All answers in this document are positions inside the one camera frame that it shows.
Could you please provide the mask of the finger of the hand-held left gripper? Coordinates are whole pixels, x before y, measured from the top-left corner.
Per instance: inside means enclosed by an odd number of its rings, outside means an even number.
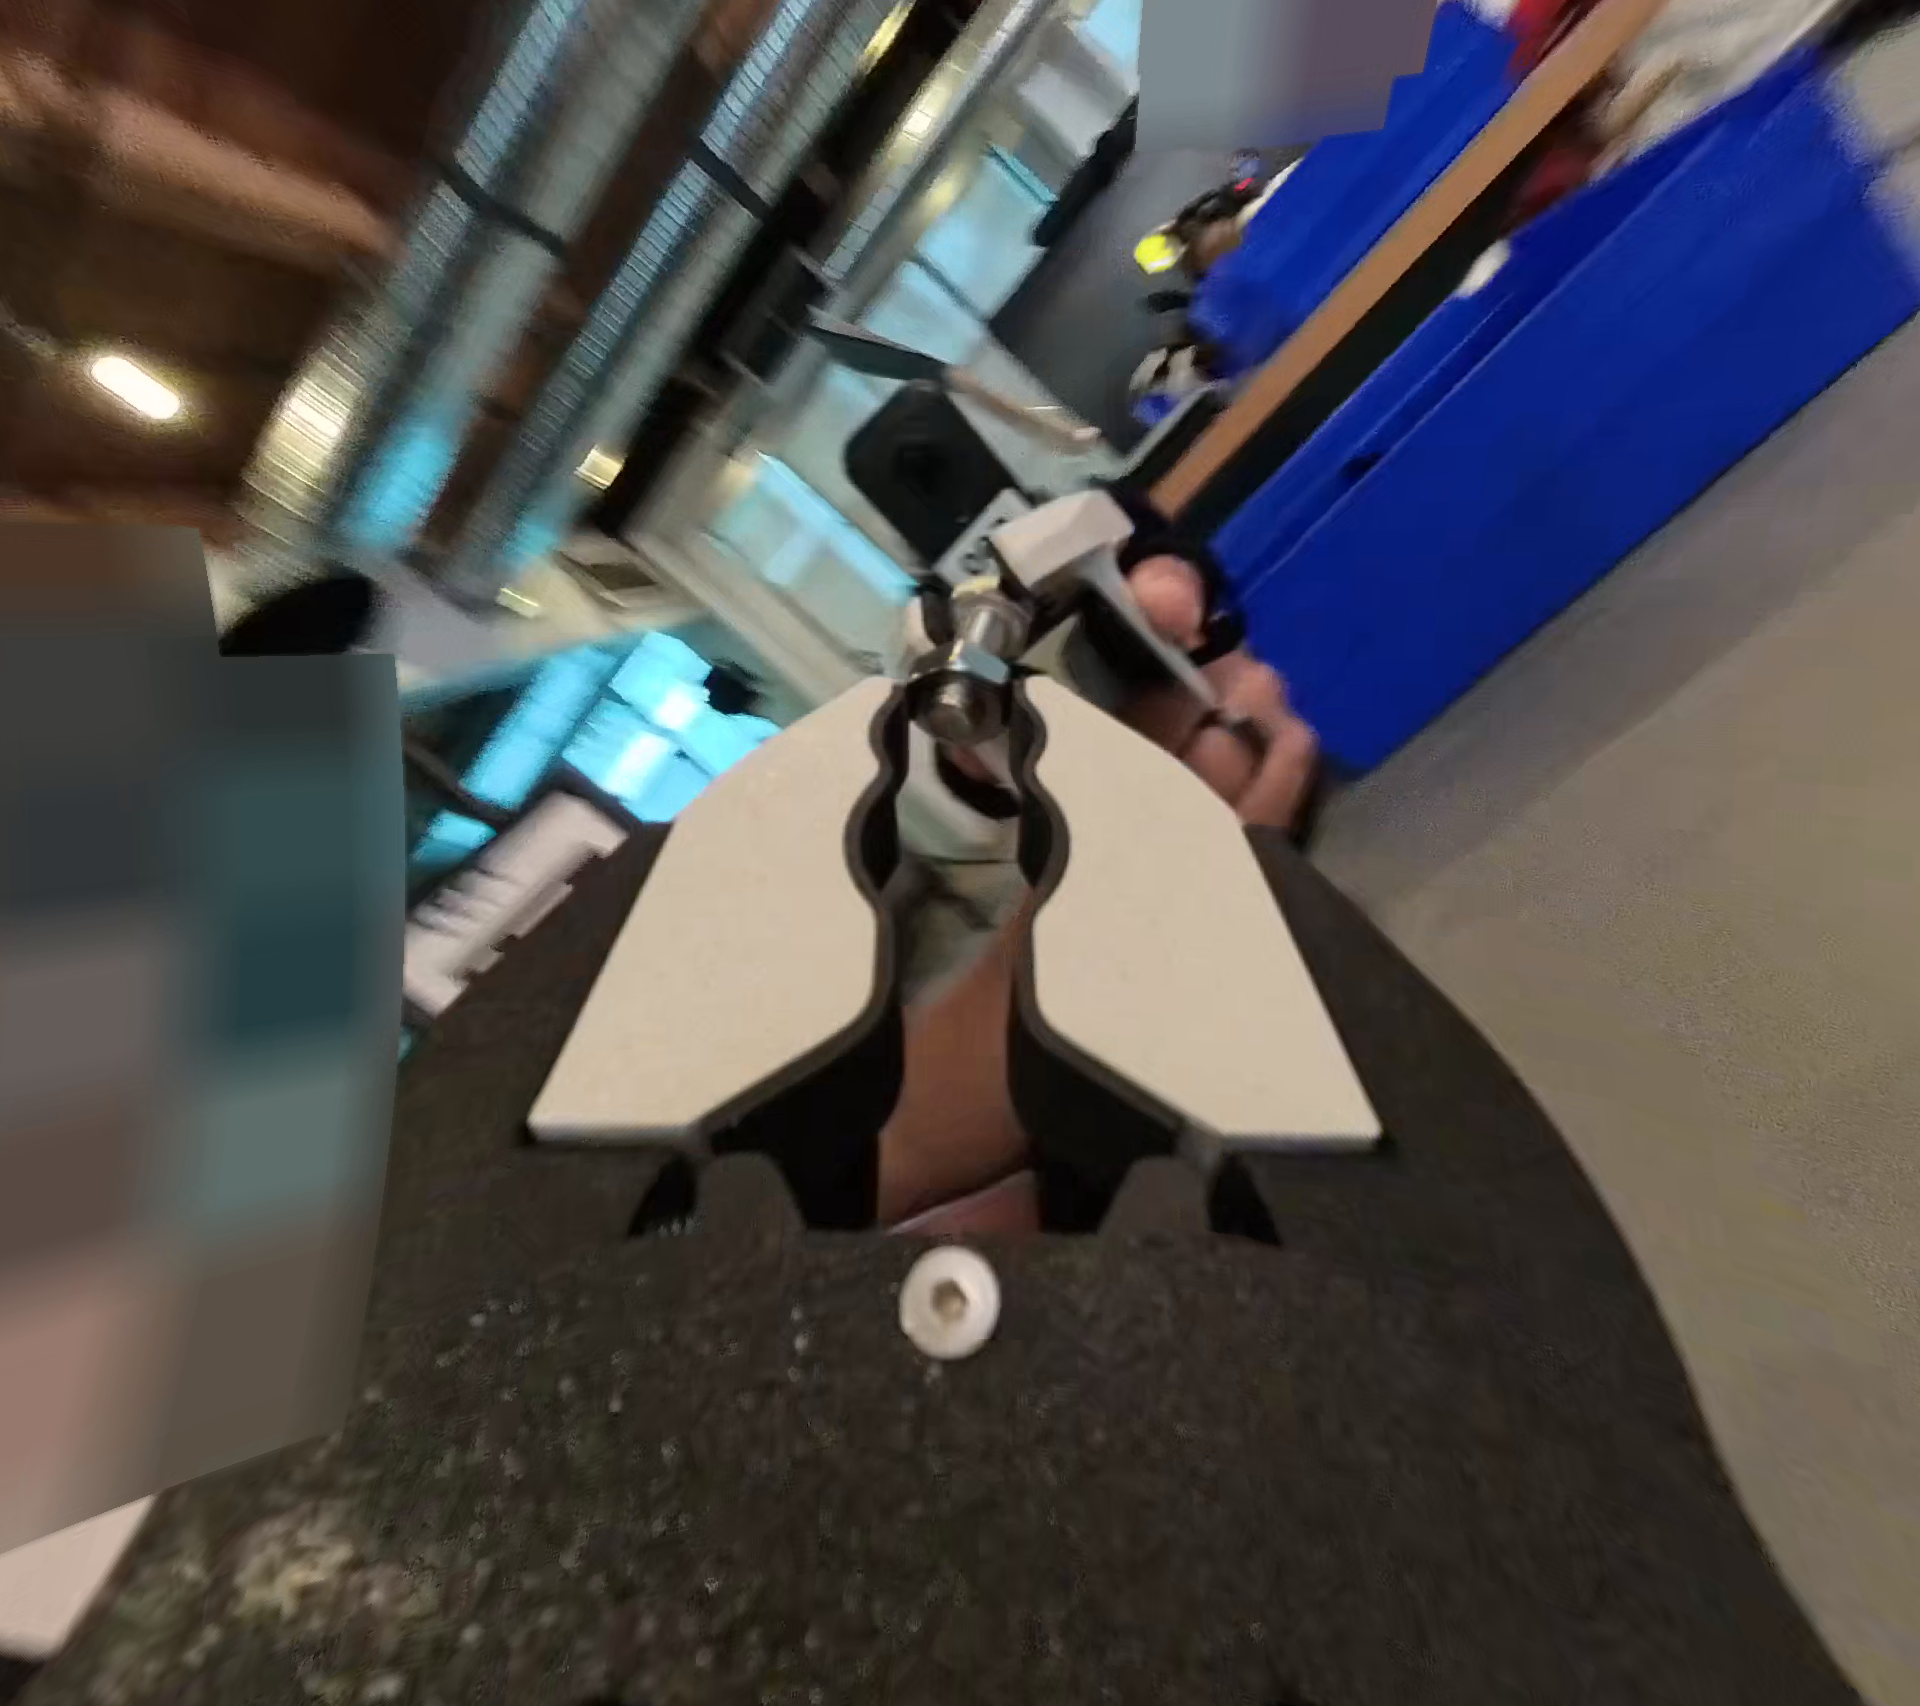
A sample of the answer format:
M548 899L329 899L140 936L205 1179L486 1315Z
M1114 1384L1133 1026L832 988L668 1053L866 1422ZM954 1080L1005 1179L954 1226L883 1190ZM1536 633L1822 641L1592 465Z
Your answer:
M1052 494L998 522L998 584L1033 607L1070 607L1080 593L1124 604L1127 538L1133 538L1133 519L1104 490Z
M898 683L908 691L967 683L967 649L942 580L916 580L916 604L898 607Z

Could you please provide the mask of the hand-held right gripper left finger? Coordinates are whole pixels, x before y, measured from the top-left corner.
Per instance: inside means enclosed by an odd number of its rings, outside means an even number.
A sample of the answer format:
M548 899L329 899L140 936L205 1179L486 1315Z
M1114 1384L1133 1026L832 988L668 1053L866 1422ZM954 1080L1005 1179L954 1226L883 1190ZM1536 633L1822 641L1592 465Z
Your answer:
M879 1226L879 1133L908 1074L898 776L898 677L732 762L664 828L523 1133L772 1154L807 1226Z

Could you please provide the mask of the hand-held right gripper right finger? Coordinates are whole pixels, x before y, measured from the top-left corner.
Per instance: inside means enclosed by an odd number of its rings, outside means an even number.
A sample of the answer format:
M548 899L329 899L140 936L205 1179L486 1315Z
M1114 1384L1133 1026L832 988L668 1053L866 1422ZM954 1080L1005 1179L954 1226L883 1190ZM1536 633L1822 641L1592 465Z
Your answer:
M1378 1154L1386 1128L1265 875L1265 837L1143 730L1015 683L1030 922L1005 1090L1052 1236L1094 1236L1133 1166L1217 1236L1269 1236L1259 1154Z

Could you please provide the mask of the steel hex nut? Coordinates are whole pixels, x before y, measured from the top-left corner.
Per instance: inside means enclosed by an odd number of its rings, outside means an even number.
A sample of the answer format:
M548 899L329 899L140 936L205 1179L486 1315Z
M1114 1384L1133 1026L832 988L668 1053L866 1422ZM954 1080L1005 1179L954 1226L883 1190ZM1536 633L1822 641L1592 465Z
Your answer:
M977 683L1005 683L1015 665L1030 652L1030 604L998 593L998 584L959 584L942 593L942 668L977 677Z

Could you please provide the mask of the steel hex bolt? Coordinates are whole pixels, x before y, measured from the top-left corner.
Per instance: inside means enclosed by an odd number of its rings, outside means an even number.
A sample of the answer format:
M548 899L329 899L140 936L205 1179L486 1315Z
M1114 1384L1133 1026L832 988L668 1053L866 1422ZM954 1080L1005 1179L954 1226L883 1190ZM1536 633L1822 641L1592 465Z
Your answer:
M908 668L908 716L942 748L984 748L1015 716L1015 677L1005 652L942 641Z

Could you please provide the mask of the blue plastic bin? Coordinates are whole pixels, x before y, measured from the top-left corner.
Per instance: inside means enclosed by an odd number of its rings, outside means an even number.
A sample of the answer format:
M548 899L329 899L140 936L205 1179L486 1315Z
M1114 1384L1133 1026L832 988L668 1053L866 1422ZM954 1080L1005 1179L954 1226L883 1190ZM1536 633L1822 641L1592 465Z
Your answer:
M1196 387L1259 375L1331 280L1429 187L1429 173L1518 89L1518 39L1474 0L1438 0L1420 77L1391 77L1386 122L1319 137L1305 160L1235 173L1192 196L1179 324L1127 375L1127 419L1168 428Z
M1378 773L1914 303L1892 145L1805 47L1518 229L1217 522L1249 652Z

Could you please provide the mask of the person's left hand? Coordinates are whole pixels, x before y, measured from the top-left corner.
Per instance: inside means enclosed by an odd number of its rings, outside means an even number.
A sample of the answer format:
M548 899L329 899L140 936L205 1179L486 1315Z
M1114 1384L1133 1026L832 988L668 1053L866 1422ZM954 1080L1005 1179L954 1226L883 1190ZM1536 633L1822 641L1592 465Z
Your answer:
M1127 571L1143 626L1196 665L1210 626L1210 584L1179 554L1143 554ZM1201 699L1192 683L1143 683L1124 699L1124 724L1192 762L1239 826L1309 837L1319 814L1319 730L1294 716L1277 668L1249 649L1196 665Z

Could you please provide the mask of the wooden desk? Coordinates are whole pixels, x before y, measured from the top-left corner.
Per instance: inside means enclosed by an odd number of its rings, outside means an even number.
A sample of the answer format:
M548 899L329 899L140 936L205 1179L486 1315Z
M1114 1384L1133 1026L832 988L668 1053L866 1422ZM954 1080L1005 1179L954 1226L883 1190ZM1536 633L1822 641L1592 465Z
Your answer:
M1151 490L1179 519L1666 0L1597 0Z

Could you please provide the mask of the ceiling light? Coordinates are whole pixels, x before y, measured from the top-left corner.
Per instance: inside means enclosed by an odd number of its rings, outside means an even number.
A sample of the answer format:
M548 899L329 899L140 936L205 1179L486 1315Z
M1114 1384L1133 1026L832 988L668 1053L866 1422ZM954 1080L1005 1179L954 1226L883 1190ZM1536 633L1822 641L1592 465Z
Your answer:
M182 428L182 419L194 419L194 393L182 393L162 362L142 362L142 356L131 356L131 348L84 348L84 383L90 383L112 414L131 414L140 428Z

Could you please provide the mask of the silver ventilation duct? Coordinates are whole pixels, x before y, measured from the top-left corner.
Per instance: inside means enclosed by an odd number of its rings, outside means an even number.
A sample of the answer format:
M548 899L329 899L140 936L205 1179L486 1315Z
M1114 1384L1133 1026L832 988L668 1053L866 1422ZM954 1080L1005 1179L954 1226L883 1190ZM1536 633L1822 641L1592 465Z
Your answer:
M314 552L399 554L711 0L510 0L399 251L336 303L250 455Z
M579 490L590 449L617 439L645 414L898 8L908 0L772 0L684 160L523 414L517 449L548 455L555 494Z

